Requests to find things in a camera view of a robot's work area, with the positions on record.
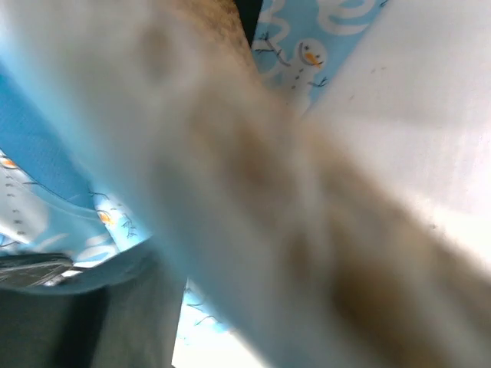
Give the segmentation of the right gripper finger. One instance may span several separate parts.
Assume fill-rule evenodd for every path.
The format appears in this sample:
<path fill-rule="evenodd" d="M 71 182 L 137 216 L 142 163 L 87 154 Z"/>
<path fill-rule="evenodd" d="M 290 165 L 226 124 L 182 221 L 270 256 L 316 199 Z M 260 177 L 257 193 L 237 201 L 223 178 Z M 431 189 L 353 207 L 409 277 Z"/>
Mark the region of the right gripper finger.
<path fill-rule="evenodd" d="M 61 255 L 1 262 L 3 367 L 169 367 L 184 280 L 153 255 L 63 278 Z"/>

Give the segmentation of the blue patterned pet tent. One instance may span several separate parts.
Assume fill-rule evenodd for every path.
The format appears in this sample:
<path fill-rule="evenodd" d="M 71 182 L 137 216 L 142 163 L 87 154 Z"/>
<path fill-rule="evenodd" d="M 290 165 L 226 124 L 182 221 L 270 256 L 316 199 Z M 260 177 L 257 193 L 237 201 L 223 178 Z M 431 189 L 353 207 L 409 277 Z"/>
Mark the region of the blue patterned pet tent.
<path fill-rule="evenodd" d="M 306 111 L 384 7 L 382 1 L 171 1 L 201 31 L 234 48 L 262 80 Z M 120 250 L 146 233 L 100 183 L 85 177 L 40 114 L 1 72 L 1 147 L 50 203 L 100 215 Z"/>

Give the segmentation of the blue snowman patterned mat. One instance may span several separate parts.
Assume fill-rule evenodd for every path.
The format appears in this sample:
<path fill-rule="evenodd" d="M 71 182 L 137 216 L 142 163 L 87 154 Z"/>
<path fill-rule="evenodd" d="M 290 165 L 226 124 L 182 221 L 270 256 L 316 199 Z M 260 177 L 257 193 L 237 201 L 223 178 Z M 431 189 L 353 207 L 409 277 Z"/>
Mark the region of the blue snowman patterned mat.
<path fill-rule="evenodd" d="M 488 367 L 490 283 L 260 84 L 232 1 L 10 8 L 58 132 L 277 367 Z"/>

